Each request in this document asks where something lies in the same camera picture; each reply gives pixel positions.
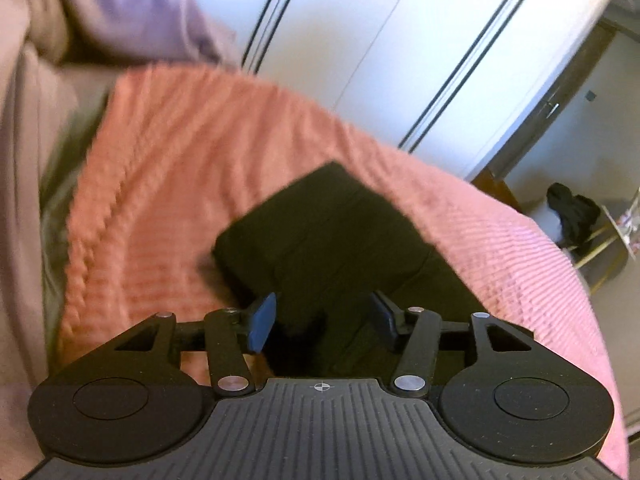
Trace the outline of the black denim pants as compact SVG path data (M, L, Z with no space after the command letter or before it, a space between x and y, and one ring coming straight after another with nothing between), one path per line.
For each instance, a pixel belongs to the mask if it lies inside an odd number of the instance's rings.
M446 321L484 309L407 217L336 162L233 222L213 255L242 306L277 294L262 354L280 377L389 378L399 356L373 325L376 290Z

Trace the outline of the dark grey door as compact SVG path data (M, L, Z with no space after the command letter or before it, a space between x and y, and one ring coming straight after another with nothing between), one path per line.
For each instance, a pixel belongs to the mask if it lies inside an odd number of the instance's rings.
M472 185L499 202L516 210L520 209L518 201L504 183L504 178L542 138L555 118L574 98L605 54L616 32L613 25L605 22L599 22L593 27L546 94L523 120L518 130L475 177Z

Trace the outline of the pink ribbed bed blanket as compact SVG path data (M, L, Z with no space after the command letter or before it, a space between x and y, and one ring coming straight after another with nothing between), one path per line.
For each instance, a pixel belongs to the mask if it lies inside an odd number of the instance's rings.
M532 220L299 94L205 66L130 70L81 160L61 365L158 311L189 322L239 306L210 254L218 235L337 162L407 217L489 313L617 389L577 273Z

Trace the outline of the white round side table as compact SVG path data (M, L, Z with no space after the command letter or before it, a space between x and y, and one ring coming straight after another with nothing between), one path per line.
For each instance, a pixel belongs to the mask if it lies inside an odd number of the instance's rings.
M605 200L597 225L568 256L589 296L639 261L639 208L630 200Z

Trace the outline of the black clothes pile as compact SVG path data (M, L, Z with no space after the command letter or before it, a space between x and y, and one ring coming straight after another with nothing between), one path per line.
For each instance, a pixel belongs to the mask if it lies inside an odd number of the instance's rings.
M551 235L551 239L561 248L575 248L577 255L585 255L591 245L589 237L600 217L600 206L591 198L574 195L559 182L548 187L546 199L560 222L559 234Z

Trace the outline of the white wardrobe with black stripes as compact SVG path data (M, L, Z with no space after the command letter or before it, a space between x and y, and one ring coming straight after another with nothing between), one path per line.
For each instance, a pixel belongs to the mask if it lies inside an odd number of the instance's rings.
M611 0L198 0L244 70L462 178L509 140Z

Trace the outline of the purple grey pillow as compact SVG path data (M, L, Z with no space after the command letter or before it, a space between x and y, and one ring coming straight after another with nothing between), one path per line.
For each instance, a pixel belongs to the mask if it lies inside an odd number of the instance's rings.
M47 373L39 181L80 92L62 66L200 62L238 67L230 28L195 0L1 0L1 411Z

